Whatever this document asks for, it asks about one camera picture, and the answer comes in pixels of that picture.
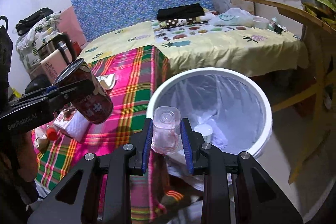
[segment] plastic trash bag liner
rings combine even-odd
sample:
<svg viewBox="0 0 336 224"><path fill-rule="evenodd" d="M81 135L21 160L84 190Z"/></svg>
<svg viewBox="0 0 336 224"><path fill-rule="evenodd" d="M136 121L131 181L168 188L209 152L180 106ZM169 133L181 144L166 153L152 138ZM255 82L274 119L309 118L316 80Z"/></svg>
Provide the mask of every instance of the plastic trash bag liner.
<svg viewBox="0 0 336 224"><path fill-rule="evenodd" d="M213 129L211 143L231 154L247 151L264 128L262 108L252 90L222 75L181 80L159 99L157 106L178 108L192 129L200 123L209 124Z"/></svg>

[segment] folded black cloth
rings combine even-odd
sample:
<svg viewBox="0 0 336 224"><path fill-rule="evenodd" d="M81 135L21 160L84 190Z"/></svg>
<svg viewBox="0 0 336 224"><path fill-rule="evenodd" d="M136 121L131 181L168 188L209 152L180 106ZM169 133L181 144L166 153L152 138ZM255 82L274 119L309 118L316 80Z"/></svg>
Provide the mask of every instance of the folded black cloth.
<svg viewBox="0 0 336 224"><path fill-rule="evenodd" d="M19 36L24 35L25 33L29 32L31 27L33 27L41 19L53 13L54 11L49 8L42 8L37 12L33 13L32 15L30 15L29 17L25 18L24 20L20 20L19 23L15 25L17 34Z"/></svg>
<svg viewBox="0 0 336 224"><path fill-rule="evenodd" d="M204 15L204 10L199 3L190 4L185 6L178 6L168 9L160 9L157 12L156 19L158 21L184 19L199 17Z"/></svg>

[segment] black mug handle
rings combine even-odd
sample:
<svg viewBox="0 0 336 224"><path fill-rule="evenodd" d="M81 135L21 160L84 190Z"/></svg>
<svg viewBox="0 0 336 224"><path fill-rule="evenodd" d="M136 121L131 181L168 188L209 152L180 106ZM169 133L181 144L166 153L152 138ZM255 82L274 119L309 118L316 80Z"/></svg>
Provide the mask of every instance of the black mug handle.
<svg viewBox="0 0 336 224"><path fill-rule="evenodd" d="M76 54L75 49L73 48L72 43L70 42L70 39L69 39L69 37L68 37L68 35L66 33L63 33L63 32L59 33L58 35L56 35L52 39L54 47L61 52L61 54L62 54L65 62L69 65L71 62L68 60L68 58L67 58L64 50L62 49L62 47L60 47L58 45L58 43L61 42L61 41L63 41L67 45L67 47L68 47L68 49L69 49L69 51L71 53L71 56L72 56L72 61L71 62L73 62L73 61L75 61L77 59L77 54Z"/></svg>
<svg viewBox="0 0 336 224"><path fill-rule="evenodd" d="M6 22L6 27L5 27L5 29L6 29L6 32L8 32L8 19L7 19L7 17L5 17L5 16L0 16L0 20L1 19L3 19L5 22Z"/></svg>

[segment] blue gripper pad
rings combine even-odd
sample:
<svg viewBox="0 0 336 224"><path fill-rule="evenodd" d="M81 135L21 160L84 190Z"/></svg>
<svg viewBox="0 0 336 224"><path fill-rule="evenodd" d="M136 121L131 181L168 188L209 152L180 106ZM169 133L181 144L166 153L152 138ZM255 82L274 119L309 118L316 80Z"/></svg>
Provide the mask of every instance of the blue gripper pad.
<svg viewBox="0 0 336 224"><path fill-rule="evenodd" d="M142 173L144 174L148 168L148 162L149 162L149 155L151 153L151 147L152 147L152 139L153 139L153 120L151 120L151 123L148 127L148 131L146 134L146 140L145 145L143 147L142 151Z"/></svg>
<svg viewBox="0 0 336 224"><path fill-rule="evenodd" d="M193 152L191 150L188 133L186 131L183 120L180 123L180 132L181 132L181 139L182 139L182 144L183 144L185 162L187 164L189 173L193 174L194 173Z"/></svg>

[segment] clear plastic cup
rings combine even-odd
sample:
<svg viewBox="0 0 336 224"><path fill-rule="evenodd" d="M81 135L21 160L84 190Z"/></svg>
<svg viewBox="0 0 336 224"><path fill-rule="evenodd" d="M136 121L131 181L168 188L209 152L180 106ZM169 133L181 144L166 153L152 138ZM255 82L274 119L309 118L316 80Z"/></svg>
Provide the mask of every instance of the clear plastic cup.
<svg viewBox="0 0 336 224"><path fill-rule="evenodd" d="M154 111L152 149L160 154L173 154L182 148L181 113L176 107L160 106Z"/></svg>

